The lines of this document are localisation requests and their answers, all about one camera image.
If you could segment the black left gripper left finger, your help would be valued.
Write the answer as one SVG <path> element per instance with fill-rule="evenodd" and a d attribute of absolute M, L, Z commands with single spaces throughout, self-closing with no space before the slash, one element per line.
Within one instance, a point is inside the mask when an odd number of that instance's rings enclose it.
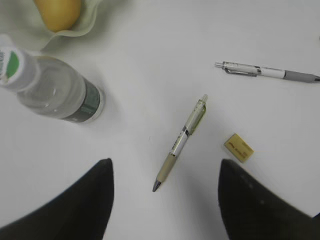
<path fill-rule="evenodd" d="M 0 229 L 2 240 L 101 240 L 114 202 L 110 158 L 98 161 L 68 189 Z"/>

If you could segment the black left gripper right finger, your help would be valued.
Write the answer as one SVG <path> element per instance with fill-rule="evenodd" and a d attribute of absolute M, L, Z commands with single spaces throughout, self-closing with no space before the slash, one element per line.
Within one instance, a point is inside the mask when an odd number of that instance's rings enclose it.
<path fill-rule="evenodd" d="M 310 217 L 272 193 L 231 159 L 223 159 L 218 202 L 231 240 L 318 240 L 320 216 Z"/>

